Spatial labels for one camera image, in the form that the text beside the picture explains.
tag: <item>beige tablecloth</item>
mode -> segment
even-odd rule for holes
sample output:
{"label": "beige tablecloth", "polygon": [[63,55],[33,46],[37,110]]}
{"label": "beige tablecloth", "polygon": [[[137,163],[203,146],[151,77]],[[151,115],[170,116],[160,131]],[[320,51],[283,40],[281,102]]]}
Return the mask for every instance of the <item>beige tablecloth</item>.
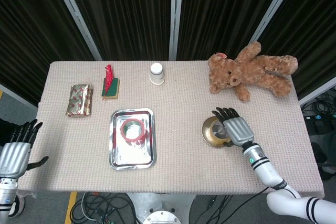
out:
{"label": "beige tablecloth", "polygon": [[[117,100],[101,99],[105,65],[120,78]],[[251,194],[264,188],[238,147],[213,148],[201,127],[216,106],[235,108],[255,134],[279,174],[301,193],[323,196],[317,166],[295,90],[276,98],[249,87],[251,101],[234,90],[209,93],[206,61],[162,62],[166,80],[149,81],[150,61],[54,62],[50,65],[37,118],[38,133],[30,161],[48,162],[28,171],[20,189],[122,191],[193,194]],[[69,118],[73,84],[93,85],[92,114]],[[157,161],[149,169],[113,170],[109,165],[109,124],[119,109],[150,108],[155,115]]]}

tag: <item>textured fabric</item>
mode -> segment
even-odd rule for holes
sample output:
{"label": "textured fabric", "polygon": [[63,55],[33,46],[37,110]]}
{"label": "textured fabric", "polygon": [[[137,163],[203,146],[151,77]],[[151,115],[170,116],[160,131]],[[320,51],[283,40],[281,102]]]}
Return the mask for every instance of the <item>textured fabric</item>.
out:
{"label": "textured fabric", "polygon": [[[105,65],[120,78],[119,97],[101,99]],[[210,94],[206,61],[162,61],[165,82],[153,85],[150,61],[54,62],[37,119],[42,121],[30,162],[48,155],[19,181],[25,190],[150,191],[158,193],[251,194],[260,183],[238,147],[214,148],[201,135],[216,106],[235,108],[244,117],[279,174],[300,192],[323,196],[323,185],[300,106],[292,90],[276,98],[249,87],[251,101],[234,90]],[[70,87],[93,85],[92,114],[69,118]],[[150,108],[155,116],[156,163],[148,169],[113,170],[109,165],[109,125],[114,111]]]}
{"label": "textured fabric", "polygon": [[37,105],[50,63],[93,60],[63,0],[0,0],[0,84]]}
{"label": "textured fabric", "polygon": [[182,0],[178,60],[207,60],[215,52],[236,58],[272,0]]}
{"label": "textured fabric", "polygon": [[105,60],[168,60],[171,0],[76,0]]}
{"label": "textured fabric", "polygon": [[299,99],[336,77],[336,0],[284,0],[259,38],[263,54],[293,55]]}

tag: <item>brown teddy bear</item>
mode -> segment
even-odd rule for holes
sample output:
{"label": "brown teddy bear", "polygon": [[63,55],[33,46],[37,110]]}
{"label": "brown teddy bear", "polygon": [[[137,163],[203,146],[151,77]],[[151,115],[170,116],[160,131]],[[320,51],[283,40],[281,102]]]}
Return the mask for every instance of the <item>brown teddy bear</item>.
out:
{"label": "brown teddy bear", "polygon": [[291,83],[285,77],[298,68],[298,60],[290,55],[285,56],[257,56],[261,45],[255,41],[246,46],[235,60],[226,59],[226,55],[216,53],[208,60],[210,67],[210,92],[219,93],[225,88],[235,87],[237,97],[247,102],[250,93],[246,85],[269,89],[277,97],[289,94]]}

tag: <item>curtain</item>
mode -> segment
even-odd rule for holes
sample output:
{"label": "curtain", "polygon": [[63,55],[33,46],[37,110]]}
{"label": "curtain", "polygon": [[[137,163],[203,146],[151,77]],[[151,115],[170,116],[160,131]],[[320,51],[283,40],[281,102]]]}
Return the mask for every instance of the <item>curtain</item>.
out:
{"label": "curtain", "polygon": [[264,54],[298,58],[303,98],[336,76],[336,0],[284,0],[259,41]]}
{"label": "curtain", "polygon": [[63,0],[0,0],[0,83],[37,105],[50,63],[93,60]]}
{"label": "curtain", "polygon": [[168,60],[171,0],[76,0],[104,60]]}
{"label": "curtain", "polygon": [[251,39],[272,0],[182,0],[178,60],[235,58]]}

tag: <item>gray carpet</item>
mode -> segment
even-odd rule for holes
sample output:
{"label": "gray carpet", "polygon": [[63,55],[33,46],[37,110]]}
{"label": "gray carpet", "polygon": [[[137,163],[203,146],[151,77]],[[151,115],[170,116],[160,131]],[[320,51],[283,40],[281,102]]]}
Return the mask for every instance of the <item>gray carpet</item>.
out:
{"label": "gray carpet", "polygon": [[[3,94],[0,99],[0,118],[17,124],[23,124],[26,121],[31,121],[36,116],[35,112],[27,108],[12,97]],[[331,180],[323,182],[325,199],[336,202],[336,177]],[[68,207],[70,193],[51,193],[39,192],[36,199],[31,196],[26,197],[26,207],[24,212],[15,219],[11,219],[9,224],[63,224]],[[221,216],[224,220],[236,207],[242,202],[251,197],[251,195],[236,195],[226,207]],[[198,223],[204,224],[210,217],[213,211],[216,210],[220,204],[223,196],[219,196],[213,207],[205,213]],[[190,224],[194,224],[198,215],[206,209],[211,196],[197,196],[194,200],[190,211]],[[133,223],[131,212],[129,208],[120,211],[125,218],[125,223]],[[226,223],[288,223],[300,224],[311,223],[307,220],[302,220],[291,216],[277,216],[273,214],[267,207],[266,195],[260,195],[245,206],[239,209],[236,214],[232,216]]]}

